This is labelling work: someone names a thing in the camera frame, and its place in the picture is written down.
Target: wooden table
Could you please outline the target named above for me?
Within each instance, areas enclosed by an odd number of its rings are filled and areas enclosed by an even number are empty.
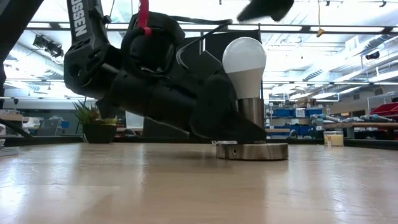
[[[336,124],[324,124],[323,129],[347,129],[347,137],[355,139],[354,129],[355,128],[384,128],[389,131],[398,129],[398,123],[370,123],[370,122],[357,122],[357,123],[336,123]]]
[[[211,144],[21,147],[0,162],[0,223],[398,223],[398,153],[289,146],[217,160]]]
[[[29,121],[29,118],[24,118],[19,114],[0,114],[0,118],[6,121],[21,121],[24,123]]]

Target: lamp base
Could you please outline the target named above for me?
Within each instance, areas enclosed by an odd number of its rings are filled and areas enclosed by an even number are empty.
[[[245,161],[276,161],[289,157],[288,144],[219,144],[216,146],[219,159]]]

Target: blue bin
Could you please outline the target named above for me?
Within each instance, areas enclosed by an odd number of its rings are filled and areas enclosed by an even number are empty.
[[[312,129],[312,128],[314,128],[314,126],[301,126],[300,130],[298,132],[299,133],[298,135],[306,136],[309,134],[310,129]]]
[[[300,132],[300,126],[288,126],[290,131],[295,130],[297,135],[299,135]]]
[[[296,118],[296,110],[292,110],[290,114],[291,114],[294,118]],[[304,111],[304,114],[305,114],[305,117],[307,118],[307,117],[308,117],[308,112],[307,112],[307,110]]]
[[[322,109],[314,109],[314,110],[306,110],[305,115],[307,117],[313,115],[313,114],[322,114]]]
[[[274,113],[272,115],[276,117],[288,117],[290,116],[290,110],[287,109],[274,110]]]
[[[64,129],[69,128],[69,121],[61,121],[61,127]]]

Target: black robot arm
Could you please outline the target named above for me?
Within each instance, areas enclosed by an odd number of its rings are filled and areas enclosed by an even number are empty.
[[[266,132],[237,112],[235,90],[217,59],[203,52],[190,68],[181,62],[186,46],[177,49],[185,34],[176,19],[188,18],[149,12],[146,3],[141,1],[116,49],[106,36],[110,19],[103,15],[101,1],[68,0],[72,46],[65,55],[67,88],[96,98],[102,116],[122,108],[201,138],[265,140]],[[219,28],[207,35],[230,23],[216,21]],[[171,72],[176,55],[180,66]]]

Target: light bulb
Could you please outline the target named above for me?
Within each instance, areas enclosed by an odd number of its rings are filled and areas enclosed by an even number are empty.
[[[256,39],[241,37],[227,46],[223,54],[223,67],[238,99],[260,97],[259,89],[266,61],[266,51]]]

